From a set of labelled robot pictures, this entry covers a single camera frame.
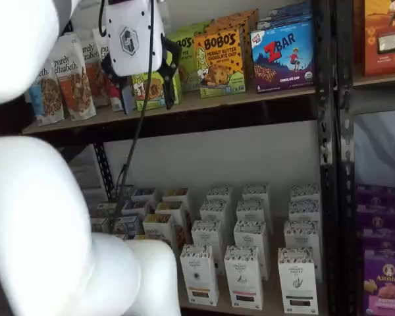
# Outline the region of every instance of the bobo's peanut butter chocolate chip box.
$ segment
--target bobo's peanut butter chocolate chip box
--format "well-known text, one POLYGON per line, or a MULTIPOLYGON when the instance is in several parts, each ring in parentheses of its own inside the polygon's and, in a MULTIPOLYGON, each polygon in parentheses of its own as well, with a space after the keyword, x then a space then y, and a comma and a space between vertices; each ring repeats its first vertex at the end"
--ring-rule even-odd
POLYGON ((395 316, 395 251, 365 250, 363 314, 395 316))
POLYGON ((246 91, 241 28, 194 37, 201 97, 246 91))

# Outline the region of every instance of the bobo's box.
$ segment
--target bobo's box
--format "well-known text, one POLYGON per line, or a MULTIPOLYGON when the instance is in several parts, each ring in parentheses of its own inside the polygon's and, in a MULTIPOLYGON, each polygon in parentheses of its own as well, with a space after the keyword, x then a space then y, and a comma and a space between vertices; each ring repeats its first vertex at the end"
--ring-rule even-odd
POLYGON ((189 302, 216 306, 218 284, 211 246, 185 245, 180 262, 189 302))
POLYGON ((233 307, 263 309, 263 288, 256 247, 229 246, 225 253, 226 279, 233 307))
POLYGON ((395 316, 395 251, 365 250, 363 313, 395 316))
POLYGON ((313 84, 311 20, 251 33, 256 92, 313 84))
POLYGON ((194 37, 201 97, 246 91, 242 47, 240 27, 194 37))

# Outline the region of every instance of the annie's logo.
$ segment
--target annie's logo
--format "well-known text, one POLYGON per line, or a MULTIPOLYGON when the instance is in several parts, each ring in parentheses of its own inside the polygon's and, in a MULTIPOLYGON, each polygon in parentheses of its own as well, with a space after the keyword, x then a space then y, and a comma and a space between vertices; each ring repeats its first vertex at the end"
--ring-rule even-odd
POLYGON ((383 276, 378 275, 377 281, 382 282, 395 282, 395 266, 391 264, 386 264, 382 268, 383 276))

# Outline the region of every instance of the packaged food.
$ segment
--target packaged food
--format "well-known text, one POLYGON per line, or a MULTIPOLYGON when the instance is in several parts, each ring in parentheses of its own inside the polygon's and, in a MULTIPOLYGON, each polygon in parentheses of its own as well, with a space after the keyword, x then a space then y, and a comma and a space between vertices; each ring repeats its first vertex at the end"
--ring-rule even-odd
POLYGON ((105 87, 105 74, 101 68, 98 48, 94 39, 82 40, 82 52, 85 58, 86 75, 91 87, 93 104, 102 107, 110 104, 105 87))
POLYGON ((51 51, 50 59, 71 119, 86 120, 93 117, 96 114, 95 105, 78 36, 75 33, 61 36, 51 51))
POLYGON ((243 36, 243 28, 234 26, 194 37, 201 97, 246 91, 243 36))
MULTIPOLYGON (((93 39, 95 40, 95 44, 97 46, 99 53, 99 61, 102 62, 104 57, 110 52, 108 38, 101 37, 101 34, 99 34, 99 30, 97 28, 94 28, 92 32, 93 32, 93 39)), ((104 73, 102 69, 101 71, 103 72, 105 88, 110 98, 111 107, 113 108, 113 111, 114 112, 123 111, 123 106, 120 99, 120 90, 116 88, 116 86, 110 81, 110 79, 108 79, 107 75, 104 73)))
POLYGON ((38 125, 53 124, 65 118, 59 82, 49 59, 28 92, 38 125))

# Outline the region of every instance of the wooden shelf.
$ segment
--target wooden shelf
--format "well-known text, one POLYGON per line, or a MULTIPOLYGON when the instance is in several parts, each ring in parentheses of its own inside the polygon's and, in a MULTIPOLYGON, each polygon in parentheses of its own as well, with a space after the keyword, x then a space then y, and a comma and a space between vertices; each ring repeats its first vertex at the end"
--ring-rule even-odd
MULTIPOLYGON (((201 110, 201 109, 210 109, 215 107, 243 104, 243 103, 251 103, 258 101, 268 101, 274 99, 295 97, 299 95, 309 95, 315 93, 314 87, 308 88, 300 88, 294 90, 285 90, 280 92, 271 92, 264 94, 257 94, 253 86, 250 86, 249 90, 246 93, 238 93, 234 95, 225 95, 222 97, 209 97, 206 99, 201 99, 199 92, 191 92, 185 93, 183 95, 182 103, 179 105, 175 105, 171 110, 166 110, 165 108, 161 109, 152 109, 148 110, 145 113, 146 117, 155 117, 159 115, 173 114, 173 113, 184 113, 189 111, 201 110)), ((33 123, 26 127, 22 133, 24 135, 33 135, 40 134, 44 132, 56 132, 59 130, 67 130, 71 128, 82 128, 87 126, 94 125, 105 125, 112 122, 122 122, 127 120, 134 120, 140 117, 140 113, 134 111, 129 115, 125 115, 123 112, 114 112, 111 107, 104 107, 97 110, 97 115, 89 118, 88 120, 81 120, 73 122, 69 118, 65 119, 61 122, 38 126, 36 123, 33 123)))
MULTIPOLYGON (((283 226, 285 218, 275 219, 275 233, 270 238, 270 251, 271 251, 271 275, 269 280, 263 283, 263 310, 258 311, 255 309, 246 309, 239 307, 232 307, 230 300, 230 292, 228 291, 228 284, 225 276, 218 277, 219 299, 217 306, 206 306, 199 304, 192 304, 189 302, 186 286, 184 284, 184 277, 182 273, 178 276, 178 298, 180 300, 181 308, 187 309, 200 309, 204 311, 214 311, 218 313, 226 313, 233 315, 245 316, 282 316, 284 308, 282 305, 281 287, 278 274, 278 259, 277 251, 279 247, 284 247, 284 234, 283 226)), ((317 285, 317 297, 319 302, 319 315, 327 316, 327 290, 325 283, 317 285)))

